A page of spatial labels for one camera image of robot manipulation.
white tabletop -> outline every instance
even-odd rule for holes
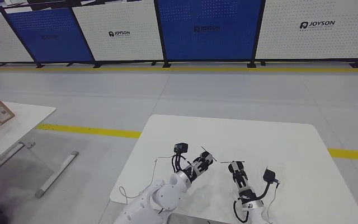
[[[270,217],[278,224],[358,221],[356,202],[315,127],[309,124],[152,115],[111,192],[111,200],[125,203],[119,186],[130,197],[143,190],[152,178],[154,160],[172,155],[174,144],[180,142],[189,144],[185,156],[190,160],[203,146],[219,162],[245,161],[249,183],[257,195],[266,186],[262,180],[266,166],[276,172],[282,184]],[[182,195],[175,213],[237,223],[232,208],[237,188],[228,165],[214,162]],[[170,159],[158,160],[154,179],[169,181],[172,173]],[[265,205],[273,199],[274,188],[272,185],[264,197]]]
[[[0,126],[0,156],[7,153],[30,130],[51,115],[56,108],[3,102],[15,117]]]

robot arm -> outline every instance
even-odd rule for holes
[[[209,165],[213,163],[213,156],[205,151],[193,163],[181,169],[178,157],[182,157],[181,154],[187,152],[187,144],[176,144],[174,151],[177,163],[173,164],[173,167],[177,167],[177,169],[172,174],[169,183],[166,184],[164,180],[153,182],[123,209],[114,224],[162,224],[179,205],[181,194],[186,193],[191,187],[191,183],[208,170]],[[162,208],[159,213],[153,209],[150,198]]]
[[[233,180],[239,190],[238,200],[241,200],[241,212],[246,211],[245,220],[240,219],[236,212],[235,205],[237,201],[235,200],[233,209],[237,219],[242,223],[246,223],[250,219],[251,224],[273,224],[273,222],[268,222],[262,218],[262,213],[265,210],[265,207],[261,199],[266,196],[266,193],[273,182],[277,183],[276,188],[279,186],[280,182],[275,179],[276,174],[273,171],[266,169],[263,175],[263,180],[267,182],[267,185],[264,193],[258,197],[253,188],[248,184],[248,178],[242,162],[233,161],[229,165],[229,171],[233,174]]]

white pegboard panel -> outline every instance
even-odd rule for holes
[[[358,1],[266,0],[256,58],[358,58]]]
[[[163,60],[154,2],[73,9],[95,60]]]
[[[33,62],[31,56],[0,14],[0,62]]]

metal table leg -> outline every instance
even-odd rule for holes
[[[13,155],[15,155],[15,153],[18,152],[23,146],[25,146],[23,143],[15,145],[4,157],[0,159],[0,166],[3,165]]]
[[[76,157],[76,155],[78,155],[78,152],[73,151],[66,158],[66,160],[61,164],[61,168],[56,173],[52,174],[52,176],[45,182],[45,184],[39,190],[37,190],[37,192],[35,194],[36,198],[41,198],[45,194],[47,189],[51,186],[51,184],[53,184],[53,182],[55,182],[55,180],[66,169],[66,167],[72,162],[72,160]]]

gray floor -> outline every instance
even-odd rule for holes
[[[357,86],[357,73],[0,71],[0,100],[54,106],[50,124],[141,131],[152,114],[308,123],[327,147],[351,150],[358,150]],[[109,195],[136,139],[44,130],[29,137],[36,146],[0,168],[0,206],[11,223],[113,223],[123,206]],[[35,199],[73,150],[74,163]],[[334,161],[358,202],[358,160]],[[207,222],[174,216],[171,223]]]

